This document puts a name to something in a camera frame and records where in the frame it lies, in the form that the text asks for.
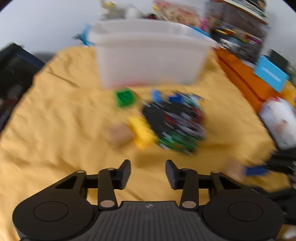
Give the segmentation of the dark green toy car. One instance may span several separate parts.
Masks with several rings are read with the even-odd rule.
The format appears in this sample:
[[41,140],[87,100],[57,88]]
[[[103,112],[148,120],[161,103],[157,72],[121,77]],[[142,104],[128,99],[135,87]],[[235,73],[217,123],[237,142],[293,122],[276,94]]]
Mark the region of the dark green toy car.
[[163,149],[174,150],[187,155],[194,153],[198,146],[198,140],[189,135],[181,135],[177,132],[164,133],[159,138],[158,145]]

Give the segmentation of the blue duplo brick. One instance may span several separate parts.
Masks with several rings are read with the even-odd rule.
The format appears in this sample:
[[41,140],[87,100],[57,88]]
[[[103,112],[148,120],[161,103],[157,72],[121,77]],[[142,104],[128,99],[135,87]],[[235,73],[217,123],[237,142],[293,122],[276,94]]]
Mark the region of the blue duplo brick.
[[162,93],[159,90],[153,89],[151,91],[151,95],[152,95],[153,102],[161,103],[163,101]]

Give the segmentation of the baby wipes pack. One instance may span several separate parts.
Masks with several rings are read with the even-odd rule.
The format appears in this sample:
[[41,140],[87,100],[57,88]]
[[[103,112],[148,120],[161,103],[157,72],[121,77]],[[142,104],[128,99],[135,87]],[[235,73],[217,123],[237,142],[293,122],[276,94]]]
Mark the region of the baby wipes pack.
[[259,117],[281,150],[295,148],[295,109],[280,97],[269,98]]

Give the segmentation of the beige toy truck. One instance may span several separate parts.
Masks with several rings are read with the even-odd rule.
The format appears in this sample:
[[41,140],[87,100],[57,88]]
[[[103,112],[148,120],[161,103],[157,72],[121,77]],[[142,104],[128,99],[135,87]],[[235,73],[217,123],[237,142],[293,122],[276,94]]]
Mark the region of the beige toy truck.
[[236,181],[242,182],[246,177],[266,175],[268,169],[265,166],[247,167],[239,161],[230,160],[225,164],[223,173]]

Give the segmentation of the yellow flat brick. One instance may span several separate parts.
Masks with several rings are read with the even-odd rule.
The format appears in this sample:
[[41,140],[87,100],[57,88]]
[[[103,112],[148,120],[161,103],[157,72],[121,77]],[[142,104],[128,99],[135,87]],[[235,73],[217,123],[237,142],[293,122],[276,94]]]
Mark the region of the yellow flat brick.
[[132,115],[128,118],[128,125],[134,134],[134,142],[140,149],[157,142],[158,137],[154,134],[147,120],[141,115]]

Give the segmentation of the yellow quilted cloth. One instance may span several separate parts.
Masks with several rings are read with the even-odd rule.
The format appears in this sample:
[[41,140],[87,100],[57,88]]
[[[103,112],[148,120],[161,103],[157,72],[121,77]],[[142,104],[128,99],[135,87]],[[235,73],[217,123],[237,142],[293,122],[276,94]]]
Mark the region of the yellow quilted cloth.
[[226,77],[215,51],[192,86],[161,85],[164,94],[195,93],[204,98],[206,139],[193,155],[133,143],[116,149],[106,140],[111,125],[139,115],[150,87],[135,87],[138,99],[119,108],[114,92],[100,86],[94,48],[58,53],[34,78],[1,134],[1,240],[18,240],[13,210],[24,199],[77,170],[96,174],[129,159],[132,173],[118,201],[179,201],[170,188],[165,162],[201,174],[230,163],[263,164],[275,145],[253,108]]

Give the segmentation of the orange box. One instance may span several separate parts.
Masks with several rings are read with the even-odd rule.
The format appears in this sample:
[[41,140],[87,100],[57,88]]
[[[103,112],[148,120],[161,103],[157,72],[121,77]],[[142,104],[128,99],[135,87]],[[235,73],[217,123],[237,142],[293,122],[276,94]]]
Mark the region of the orange box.
[[223,48],[217,48],[218,63],[229,80],[238,87],[256,113],[263,103],[271,97],[281,97],[295,107],[295,87],[289,81],[281,93],[256,76],[253,69],[245,65],[239,58]]

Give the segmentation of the green duplo brick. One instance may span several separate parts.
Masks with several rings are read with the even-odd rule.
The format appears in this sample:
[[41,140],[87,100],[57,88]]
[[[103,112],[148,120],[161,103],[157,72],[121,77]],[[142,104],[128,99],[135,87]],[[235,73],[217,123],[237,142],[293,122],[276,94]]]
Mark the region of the green duplo brick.
[[130,106],[134,104],[136,101],[135,93],[128,88],[115,90],[114,93],[115,93],[116,103],[119,108]]

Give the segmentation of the blue card box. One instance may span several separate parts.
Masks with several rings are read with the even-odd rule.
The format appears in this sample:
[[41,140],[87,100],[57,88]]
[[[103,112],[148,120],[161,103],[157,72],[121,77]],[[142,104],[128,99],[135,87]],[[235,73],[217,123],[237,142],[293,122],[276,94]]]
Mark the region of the blue card box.
[[287,73],[270,62],[265,56],[259,56],[254,74],[278,93],[282,92],[288,80]]

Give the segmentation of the translucent white storage bin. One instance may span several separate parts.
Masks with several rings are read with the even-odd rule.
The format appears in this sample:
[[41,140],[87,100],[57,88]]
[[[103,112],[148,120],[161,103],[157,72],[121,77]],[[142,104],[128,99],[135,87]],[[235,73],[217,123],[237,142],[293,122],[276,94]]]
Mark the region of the translucent white storage bin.
[[88,36],[104,88],[192,85],[217,42],[179,23],[136,19],[99,21]]

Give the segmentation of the dark blue bag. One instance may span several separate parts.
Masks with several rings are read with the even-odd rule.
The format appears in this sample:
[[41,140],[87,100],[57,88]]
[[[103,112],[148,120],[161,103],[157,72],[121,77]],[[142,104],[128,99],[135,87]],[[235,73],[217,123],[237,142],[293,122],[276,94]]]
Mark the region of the dark blue bag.
[[1,129],[3,129],[34,75],[45,63],[20,45],[8,44],[1,49]]

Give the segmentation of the stack of books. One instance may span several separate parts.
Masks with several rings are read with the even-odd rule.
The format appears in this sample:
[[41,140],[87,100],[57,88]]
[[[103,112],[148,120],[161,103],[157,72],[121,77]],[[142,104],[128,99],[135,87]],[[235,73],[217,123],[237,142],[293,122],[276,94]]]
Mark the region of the stack of books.
[[253,1],[223,0],[221,2],[240,10],[267,25],[265,10],[260,9]]

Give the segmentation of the white plush toy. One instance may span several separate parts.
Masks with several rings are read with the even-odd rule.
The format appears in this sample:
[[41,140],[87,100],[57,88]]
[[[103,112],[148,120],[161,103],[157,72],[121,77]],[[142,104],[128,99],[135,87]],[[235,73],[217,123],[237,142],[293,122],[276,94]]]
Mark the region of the white plush toy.
[[100,1],[101,20],[115,20],[115,19],[142,19],[144,18],[143,12],[136,8],[133,4],[115,4],[111,1]]

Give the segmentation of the snack bag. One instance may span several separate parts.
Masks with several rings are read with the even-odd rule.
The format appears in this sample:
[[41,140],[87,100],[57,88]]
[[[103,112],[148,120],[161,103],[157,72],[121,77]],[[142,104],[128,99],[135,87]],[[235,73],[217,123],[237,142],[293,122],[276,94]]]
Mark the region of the snack bag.
[[202,17],[198,8],[177,1],[154,1],[152,8],[158,20],[201,27]]

